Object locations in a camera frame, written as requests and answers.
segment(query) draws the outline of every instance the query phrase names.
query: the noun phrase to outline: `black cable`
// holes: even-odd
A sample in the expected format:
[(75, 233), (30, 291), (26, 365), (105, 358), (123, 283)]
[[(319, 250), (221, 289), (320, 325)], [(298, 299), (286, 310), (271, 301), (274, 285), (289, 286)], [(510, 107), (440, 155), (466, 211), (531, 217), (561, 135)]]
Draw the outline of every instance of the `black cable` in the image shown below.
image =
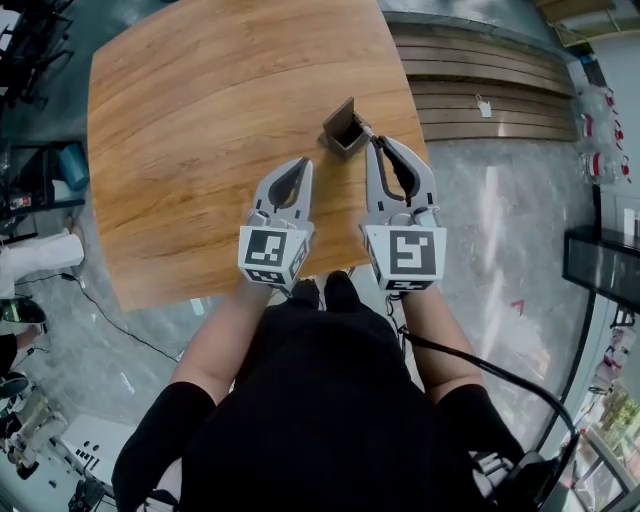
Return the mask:
[(63, 275), (64, 273), (60, 272), (59, 274), (53, 274), (52, 276), (41, 277), (40, 279), (34, 279), (32, 281), (20, 281), (19, 283), (16, 283), (15, 286), (20, 286), (21, 284), (38, 283), (40, 281), (46, 281), (47, 279), (53, 279), (54, 277), (63, 276)]
[(434, 343), (433, 341), (425, 340), (420, 336), (416, 336), (415, 334), (411, 334), (406, 326), (400, 328), (400, 332), (404, 337), (406, 337), (412, 344), (417, 345), (419, 347), (428, 348), (431, 350), (438, 350), (440, 352), (444, 352), (445, 354), (449, 354), (452, 356), (459, 357), (460, 359), (464, 359), (465, 361), (477, 366), (478, 368), (495, 375), (496, 377), (500, 377), (501, 379), (506, 380), (507, 382), (511, 382), (516, 386), (521, 387), (522, 389), (526, 389), (527, 391), (533, 393), (534, 395), (539, 396), (545, 401), (557, 414), (562, 418), (562, 421), (567, 426), (569, 430), (570, 438), (569, 442), (564, 447), (564, 450), (561, 451), (561, 454), (556, 458), (557, 465), (553, 470), (552, 476), (547, 480), (543, 491), (541, 493), (544, 496), (544, 501), (549, 497), (553, 488), (558, 483), (560, 479), (560, 475), (564, 468), (569, 464), (571, 457), (576, 451), (578, 446), (578, 442), (580, 441), (580, 432), (573, 424), (573, 419), (571, 415), (567, 412), (564, 405), (551, 393), (549, 393), (546, 389), (537, 384), (534, 384), (527, 379), (524, 379), (514, 373), (511, 373), (504, 368), (500, 368), (494, 364), (485, 361), (484, 359), (480, 359), (479, 357), (472, 356), (471, 354), (467, 354), (466, 352), (461, 352), (460, 350), (456, 350), (454, 348), (445, 347), (444, 345), (440, 345), (439, 343)]
[(146, 341), (144, 341), (143, 339), (138, 338), (135, 334), (130, 333), (129, 331), (124, 330), (122, 327), (120, 327), (119, 325), (117, 325), (116, 323), (113, 322), (113, 320), (111, 320), (107, 314), (103, 311), (103, 309), (100, 307), (100, 304), (98, 304), (95, 300), (93, 300), (93, 298), (91, 298), (89, 296), (89, 294), (87, 292), (84, 291), (84, 288), (82, 287), (82, 283), (80, 282), (80, 280), (71, 275), (71, 274), (67, 274), (64, 272), (61, 272), (59, 274), (53, 274), (51, 276), (48, 277), (42, 277), (40, 279), (34, 279), (33, 281), (21, 281), (19, 283), (16, 283), (15, 286), (19, 286), (21, 284), (31, 284), (31, 283), (37, 283), (38, 281), (46, 281), (47, 279), (52, 279), (54, 277), (62, 277), (62, 279), (64, 279), (65, 281), (74, 281), (79, 287), (80, 287), (80, 291), (82, 292), (82, 294), (87, 298), (87, 300), (89, 300), (90, 302), (92, 302), (97, 308), (98, 311), (100, 311), (100, 313), (102, 314), (102, 316), (104, 317), (104, 319), (109, 322), (113, 327), (115, 327), (116, 329), (118, 329), (120, 332), (122, 332), (123, 334), (126, 334), (127, 336), (130, 336), (131, 338), (133, 338), (134, 340), (136, 340), (138, 343), (142, 343), (143, 345), (146, 345), (147, 347), (149, 347), (151, 350), (155, 350), (156, 352), (158, 352), (158, 354), (162, 354), (164, 357), (166, 357), (167, 359), (171, 359), (174, 363), (177, 362), (176, 359), (174, 357), (171, 357), (169, 354), (167, 354), (166, 352), (160, 350), (157, 347), (154, 347), (151, 343), (148, 343)]
[(396, 322), (396, 319), (393, 316), (393, 313), (395, 312), (393, 303), (399, 300), (402, 300), (402, 297), (400, 295), (389, 294), (385, 298), (385, 304), (387, 305), (387, 316), (391, 319), (391, 321), (393, 322), (393, 326), (396, 329), (396, 340), (398, 341), (398, 345), (400, 345), (400, 348), (402, 350), (402, 357), (406, 358), (407, 344), (405, 342), (404, 336), (400, 336), (400, 327), (398, 327), (398, 322)]
[(14, 365), (13, 365), (13, 367), (11, 368), (11, 370), (9, 370), (9, 371), (11, 371), (11, 372), (12, 372), (13, 370), (15, 370), (15, 369), (16, 369), (18, 366), (20, 366), (20, 365), (24, 362), (24, 360), (25, 360), (27, 357), (29, 357), (31, 354), (33, 354), (33, 352), (27, 352), (27, 355), (26, 355), (26, 356), (24, 356), (22, 359), (20, 359), (20, 362), (19, 362), (19, 363), (14, 364)]
[(462, 352), (460, 350), (456, 350), (455, 348), (445, 347), (444, 345), (440, 345), (439, 343), (434, 343), (433, 341), (425, 340), (420, 336), (416, 336), (415, 334), (411, 334), (406, 327), (400, 329), (400, 332), (405, 336), (412, 344), (417, 345), (423, 348), (429, 348), (432, 350), (438, 350), (440, 352), (444, 352), (445, 354), (449, 354), (452, 356), (459, 357), (460, 359), (464, 359), (469, 363), (477, 366), (481, 370), (484, 370), (496, 377), (500, 377), (506, 381), (515, 384), (531, 393), (538, 395), (542, 400), (544, 400), (549, 406), (558, 413), (558, 415), (562, 418), (562, 420), (567, 425), (569, 432), (577, 433), (575, 426), (573, 425), (573, 419), (571, 415), (564, 408), (564, 405), (560, 403), (560, 401), (553, 396), (549, 391), (544, 389), (533, 382), (516, 375), (515, 373), (511, 373), (499, 366), (496, 366), (484, 359), (480, 359), (479, 357), (473, 356), (471, 354), (467, 354), (466, 352)]

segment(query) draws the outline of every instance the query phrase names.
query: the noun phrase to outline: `bottle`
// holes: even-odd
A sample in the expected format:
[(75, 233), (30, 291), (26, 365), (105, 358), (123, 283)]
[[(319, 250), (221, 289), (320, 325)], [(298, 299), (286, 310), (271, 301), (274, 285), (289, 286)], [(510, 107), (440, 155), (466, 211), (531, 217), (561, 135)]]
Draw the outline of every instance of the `bottle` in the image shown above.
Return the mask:
[(590, 85), (578, 92), (580, 110), (595, 120), (610, 119), (618, 115), (611, 88), (603, 89)]
[(583, 143), (598, 149), (616, 146), (622, 151), (624, 133), (620, 121), (610, 117), (595, 118), (591, 114), (580, 114), (579, 124)]
[(580, 155), (585, 174), (599, 185), (611, 185), (620, 179), (631, 183), (629, 158), (613, 151)]

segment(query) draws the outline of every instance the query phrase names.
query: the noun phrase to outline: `black sleeve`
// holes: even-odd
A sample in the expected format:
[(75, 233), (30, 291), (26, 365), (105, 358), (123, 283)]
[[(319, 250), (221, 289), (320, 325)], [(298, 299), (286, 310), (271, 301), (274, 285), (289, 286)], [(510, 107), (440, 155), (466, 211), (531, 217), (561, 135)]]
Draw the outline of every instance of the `black sleeve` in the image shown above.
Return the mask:
[(6, 377), (11, 371), (18, 353), (18, 340), (14, 334), (0, 336), (0, 377)]
[(189, 382), (175, 382), (160, 393), (113, 469), (120, 512), (133, 512), (144, 502), (214, 408), (211, 397)]
[(469, 384), (454, 389), (438, 402), (438, 409), (449, 418), (466, 450), (496, 452), (514, 464), (524, 455), (484, 387)]

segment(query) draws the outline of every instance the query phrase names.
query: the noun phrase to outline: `table top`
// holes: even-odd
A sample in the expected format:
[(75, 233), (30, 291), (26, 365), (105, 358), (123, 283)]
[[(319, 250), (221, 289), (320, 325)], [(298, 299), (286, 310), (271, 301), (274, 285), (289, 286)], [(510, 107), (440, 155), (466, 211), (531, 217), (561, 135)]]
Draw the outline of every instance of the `table top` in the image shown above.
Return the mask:
[(301, 156), (316, 231), (300, 275), (367, 262), (364, 151), (343, 163), (317, 141), (350, 96), (376, 133), (426, 160), (375, 0), (181, 0), (98, 50), (91, 189), (122, 309), (229, 290), (257, 184)]

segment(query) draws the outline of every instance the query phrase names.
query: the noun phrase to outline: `wooden slat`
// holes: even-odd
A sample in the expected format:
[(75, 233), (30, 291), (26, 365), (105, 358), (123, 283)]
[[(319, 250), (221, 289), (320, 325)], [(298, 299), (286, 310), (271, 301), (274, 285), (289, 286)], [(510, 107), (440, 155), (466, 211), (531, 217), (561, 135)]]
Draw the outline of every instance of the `wooden slat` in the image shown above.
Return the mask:
[[(552, 107), (550, 105), (540, 105), (529, 101), (518, 101), (504, 98), (493, 98), (483, 96), (484, 101), (491, 103), (492, 110), (506, 110), (509, 112), (522, 112), (530, 114), (542, 114), (549, 117), (569, 118), (569, 110)], [(451, 109), (478, 109), (478, 102), (474, 96), (446, 96), (419, 94), (413, 97), (417, 109), (426, 108), (451, 108)]]
[(435, 62), (435, 61), (403, 61), (402, 66), (408, 76), (452, 76), (452, 77), (473, 77), (489, 79), (496, 82), (513, 82), (527, 85), (537, 89), (571, 97), (573, 88), (567, 85), (554, 82), (547, 78), (535, 77), (508, 69), (493, 68), (479, 64), (465, 64), (459, 62)]
[(443, 48), (429, 48), (424, 46), (404, 46), (398, 48), (400, 59), (419, 61), (446, 61), (462, 62), (467, 64), (480, 64), (496, 68), (496, 74), (502, 69), (520, 71), (535, 77), (548, 78), (561, 85), (569, 85), (567, 77), (554, 73), (549, 69), (534, 66), (527, 62), (520, 62), (514, 59), (500, 57), (497, 55), (487, 55), (467, 50), (448, 50)]
[(559, 108), (569, 108), (568, 100), (551, 96), (550, 94), (539, 94), (535, 92), (516, 89), (515, 87), (501, 87), (487, 84), (464, 84), (456, 82), (428, 82), (412, 80), (409, 82), (413, 94), (460, 94), (465, 96), (491, 96), (494, 98), (512, 98), (517, 100), (532, 101), (543, 105), (551, 105)]
[(551, 23), (612, 8), (611, 0), (562, 0), (540, 7), (542, 15)]
[(452, 27), (440, 27), (437, 25), (423, 25), (423, 24), (410, 24), (410, 23), (392, 23), (389, 25), (392, 35), (412, 35), (419, 37), (450, 37), (453, 39), (460, 39), (463, 41), (472, 41), (485, 43), (490, 45), (496, 45), (501, 48), (509, 48), (511, 50), (528, 54), (531, 56), (539, 57), (544, 60), (555, 62), (558, 65), (564, 65), (564, 61), (556, 55), (526, 46), (515, 41), (510, 41), (502, 37), (497, 37), (491, 34), (480, 33), (472, 30), (465, 30), (461, 28)]
[(575, 130), (575, 124), (571, 119), (545, 116), (543, 114), (525, 114), (522, 112), (510, 112), (492, 109), (491, 117), (484, 118), (480, 115), (480, 109), (426, 109), (418, 110), (418, 118), (421, 124), (438, 123), (510, 123), (528, 124), (535, 126), (551, 126), (565, 130)]
[(548, 126), (530, 126), (501, 123), (442, 123), (424, 124), (422, 133), (425, 141), (451, 139), (518, 138), (546, 139), (573, 142), (575, 131)]
[(543, 59), (518, 50), (504, 48), (497, 44), (488, 44), (480, 41), (468, 41), (466, 39), (456, 39), (453, 37), (441, 36), (410, 36), (397, 35), (393, 38), (398, 48), (404, 46), (427, 46), (430, 48), (449, 48), (452, 50), (468, 50), (487, 55), (496, 55), (507, 59), (514, 59), (526, 62), (533, 66), (546, 68), (561, 76), (567, 76), (567, 69), (564, 63), (555, 59)]

